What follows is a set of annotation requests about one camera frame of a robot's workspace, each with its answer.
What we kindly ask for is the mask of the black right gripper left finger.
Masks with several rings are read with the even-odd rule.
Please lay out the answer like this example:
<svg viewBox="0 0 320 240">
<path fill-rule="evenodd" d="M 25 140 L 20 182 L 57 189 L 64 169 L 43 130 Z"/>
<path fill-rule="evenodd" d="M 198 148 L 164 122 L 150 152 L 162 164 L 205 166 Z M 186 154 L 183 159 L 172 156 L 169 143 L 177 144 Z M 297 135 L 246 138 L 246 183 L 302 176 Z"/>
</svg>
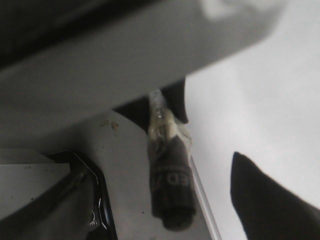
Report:
<svg viewBox="0 0 320 240">
<path fill-rule="evenodd" d="M 84 240 L 94 205 L 93 179 L 77 166 L 26 206 L 0 221 L 2 240 Z"/>
</svg>

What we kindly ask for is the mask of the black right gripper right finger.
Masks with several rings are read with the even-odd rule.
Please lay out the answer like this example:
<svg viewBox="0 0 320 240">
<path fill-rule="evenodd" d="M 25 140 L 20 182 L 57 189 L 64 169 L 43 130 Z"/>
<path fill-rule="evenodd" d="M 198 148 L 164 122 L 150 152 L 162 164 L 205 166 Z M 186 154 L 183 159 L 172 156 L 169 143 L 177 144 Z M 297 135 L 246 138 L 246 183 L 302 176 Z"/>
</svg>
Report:
<svg viewBox="0 0 320 240">
<path fill-rule="evenodd" d="M 235 152 L 231 202 L 248 240 L 318 240 L 320 210 Z"/>
</svg>

